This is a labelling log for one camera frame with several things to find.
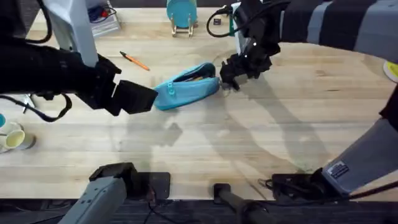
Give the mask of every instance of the blue pencil case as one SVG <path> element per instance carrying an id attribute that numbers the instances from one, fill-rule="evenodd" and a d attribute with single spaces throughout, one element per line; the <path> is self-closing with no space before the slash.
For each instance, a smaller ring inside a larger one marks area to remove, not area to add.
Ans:
<path id="1" fill-rule="evenodd" d="M 194 66 L 155 87 L 159 94 L 154 104 L 159 110 L 168 110 L 193 103 L 216 93 L 219 82 L 212 63 Z"/>

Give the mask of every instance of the wooden table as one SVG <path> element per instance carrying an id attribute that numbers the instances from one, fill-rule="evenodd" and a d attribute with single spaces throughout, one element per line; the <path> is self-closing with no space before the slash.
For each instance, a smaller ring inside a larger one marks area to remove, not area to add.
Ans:
<path id="1" fill-rule="evenodd" d="M 98 52 L 123 70 L 118 79 L 154 87 L 202 62 L 235 52 L 233 38 L 205 30 L 215 9 L 198 9 L 194 36 L 171 36 L 165 9 L 119 9 L 123 30 L 96 41 Z M 37 17 L 29 37 L 45 35 Z M 226 32 L 228 20 L 214 28 Z M 57 46 L 53 38 L 49 45 Z M 244 198 L 272 198 L 257 184 L 275 173 L 313 172 L 338 156 L 379 117 L 394 84 L 382 60 L 308 44 L 281 44 L 271 70 L 240 92 L 219 91 L 176 110 L 113 117 L 93 111 L 75 96 L 72 110 L 55 123 L 5 101 L 1 112 L 37 135 L 34 148 L 0 154 L 0 198 L 78 198 L 99 166 L 133 162 L 139 171 L 168 171 L 170 198 L 211 198 L 211 187 L 228 182 Z M 122 50 L 150 68 L 123 59 Z M 56 115 L 62 97 L 34 98 Z M 396 173 L 364 189 L 396 180 Z M 398 191 L 367 200 L 398 200 Z"/>

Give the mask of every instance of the mug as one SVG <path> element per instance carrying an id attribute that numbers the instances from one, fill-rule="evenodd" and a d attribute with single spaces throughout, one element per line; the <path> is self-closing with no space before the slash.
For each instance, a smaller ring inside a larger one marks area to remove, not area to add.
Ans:
<path id="1" fill-rule="evenodd" d="M 0 114 L 0 134 L 9 134 L 15 130 L 21 130 L 22 126 L 15 122 L 10 122 L 3 114 Z"/>
<path id="2" fill-rule="evenodd" d="M 28 149 L 35 144 L 36 137 L 23 130 L 11 131 L 0 140 L 0 144 L 5 149 Z"/>

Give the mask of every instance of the pen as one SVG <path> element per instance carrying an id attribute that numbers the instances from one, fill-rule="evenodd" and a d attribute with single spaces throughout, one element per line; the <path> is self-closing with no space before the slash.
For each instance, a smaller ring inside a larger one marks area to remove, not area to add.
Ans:
<path id="1" fill-rule="evenodd" d="M 141 68 L 149 71 L 149 68 L 147 66 L 145 66 L 143 63 L 139 62 L 138 60 L 134 59 L 132 56 L 124 53 L 124 52 L 120 52 L 120 54 L 127 60 L 129 60 L 130 62 L 134 62 L 135 64 L 137 64 L 138 66 L 140 66 Z"/>

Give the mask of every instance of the black wire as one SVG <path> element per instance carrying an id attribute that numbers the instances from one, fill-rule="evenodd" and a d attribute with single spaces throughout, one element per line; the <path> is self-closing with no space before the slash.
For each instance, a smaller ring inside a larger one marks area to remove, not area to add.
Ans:
<path id="1" fill-rule="evenodd" d="M 151 185 L 149 185 L 149 188 L 151 189 L 151 191 L 152 191 L 152 193 L 154 195 L 154 198 L 153 198 L 154 201 L 156 201 L 156 191 L 155 191 L 155 189 Z M 169 217 L 167 217 L 167 216 L 165 216 L 165 215 L 163 215 L 163 214 L 161 214 L 159 212 L 156 212 L 155 211 L 156 207 L 157 207 L 157 205 L 152 208 L 152 206 L 150 205 L 150 202 L 148 202 L 149 213 L 147 214 L 143 224 L 146 224 L 146 222 L 148 221 L 151 213 L 154 213 L 155 215 L 159 216 L 160 218 L 163 218 L 164 220 L 167 220 L 167 221 L 169 221 L 170 223 L 173 223 L 173 224 L 201 223 L 200 220 L 196 220 L 196 219 L 187 220 L 187 221 L 184 221 L 184 222 L 176 222 L 176 221 L 172 220 L 171 218 L 169 218 Z"/>
<path id="2" fill-rule="evenodd" d="M 61 110 L 61 112 L 59 113 L 59 115 L 56 118 L 47 116 L 46 114 L 44 114 L 43 112 L 39 111 L 38 109 L 31 107 L 30 104 L 28 104 L 28 103 L 25 104 L 25 103 L 23 103 L 23 102 L 21 102 L 19 100 L 16 100 L 16 99 L 14 99 L 14 98 L 12 98 L 10 96 L 0 95 L 0 99 L 9 100 L 9 101 L 11 101 L 11 102 L 13 102 L 13 103 L 15 103 L 15 104 L 17 104 L 19 106 L 26 107 L 26 109 L 33 111 L 35 114 L 37 114 L 37 116 L 39 116 L 40 118 L 42 118 L 46 122 L 54 122 L 54 121 L 62 118 L 70 110 L 70 108 L 72 108 L 72 101 L 70 100 L 69 96 L 67 96 L 66 94 L 63 94 L 63 93 L 61 95 L 65 98 L 65 101 L 67 103 L 66 103 L 64 109 Z"/>
<path id="3" fill-rule="evenodd" d="M 22 40 L 26 43 L 29 44 L 44 44 L 47 41 L 49 41 L 51 39 L 52 36 L 52 25 L 51 25 L 51 21 L 50 21 L 50 16 L 49 16 L 49 12 L 47 10 L 47 8 L 44 6 L 43 0 L 37 0 L 37 3 L 39 4 L 41 10 L 43 11 L 43 15 L 45 18 L 45 23 L 47 25 L 47 34 L 46 36 L 41 39 L 41 40 L 30 40 L 30 39 L 20 39 L 20 38 L 16 38 L 17 40 Z"/>
<path id="4" fill-rule="evenodd" d="M 56 219 L 56 218 L 61 218 L 61 217 L 64 217 L 64 216 L 65 216 L 65 214 L 63 214 L 63 215 L 57 215 L 57 216 L 54 216 L 54 217 L 52 217 L 52 218 L 47 218 L 47 219 L 45 219 L 45 220 L 33 222 L 33 223 L 30 223 L 30 224 L 38 224 L 38 223 L 46 222 L 46 221 L 53 220 L 53 219 Z"/>
<path id="5" fill-rule="evenodd" d="M 108 14 L 106 17 L 104 17 L 102 20 L 100 20 L 100 21 L 90 21 L 90 23 L 92 23 L 92 24 L 97 24 L 97 23 L 100 23 L 100 22 L 103 22 L 103 21 L 105 21 L 107 18 L 109 18 L 110 16 L 112 16 L 112 15 L 115 15 L 116 13 L 117 13 L 117 11 L 114 9 L 114 8 L 112 8 L 112 7 L 104 7 L 104 9 L 110 9 L 110 11 L 113 11 L 112 13 L 110 13 L 110 14 Z"/>
<path id="6" fill-rule="evenodd" d="M 217 15 L 222 15 L 222 14 L 232 14 L 232 7 L 226 7 L 223 9 L 219 9 L 217 10 L 215 13 L 213 13 L 213 15 L 210 16 L 210 18 L 207 20 L 206 23 L 206 29 L 207 29 L 207 33 L 209 33 L 211 36 L 213 37 L 217 37 L 217 38 L 222 38 L 222 37 L 227 37 L 231 34 L 236 33 L 237 31 L 247 27 L 250 23 L 252 23 L 254 20 L 258 19 L 259 17 L 261 17 L 267 10 L 269 10 L 272 7 L 275 6 L 279 6 L 281 4 L 289 4 L 291 1 L 278 1 L 278 2 L 271 2 L 268 3 L 268 5 L 261 11 L 259 11 L 258 13 L 256 13 L 254 16 L 252 16 L 252 18 L 250 18 L 247 22 L 245 22 L 242 26 L 236 28 L 235 30 L 232 30 L 231 32 L 228 32 L 226 34 L 215 34 L 210 30 L 210 22 L 212 20 L 212 18 L 214 18 Z"/>
<path id="7" fill-rule="evenodd" d="M 391 182 L 389 184 L 382 185 L 380 187 L 376 187 L 371 190 L 367 190 L 362 193 L 345 196 L 345 197 L 327 198 L 327 199 L 322 199 L 322 200 L 312 200 L 312 201 L 300 202 L 300 203 L 277 203 L 277 202 L 268 202 L 268 201 L 264 201 L 263 203 L 272 205 L 272 206 L 278 206 L 278 207 L 298 207 L 298 206 L 304 206 L 304 205 L 315 205 L 315 204 L 323 204 L 323 203 L 330 203 L 330 202 L 345 202 L 345 201 L 349 201 L 349 200 L 368 197 L 368 196 L 371 196 L 374 194 L 385 192 L 387 190 L 390 190 L 390 189 L 393 189 L 396 187 L 398 187 L 398 180 L 395 182 Z"/>
<path id="8" fill-rule="evenodd" d="M 149 212 L 148 212 L 147 216 L 145 217 L 144 222 L 142 224 L 146 224 L 148 222 L 151 214 L 152 214 L 152 210 L 149 210 Z"/>

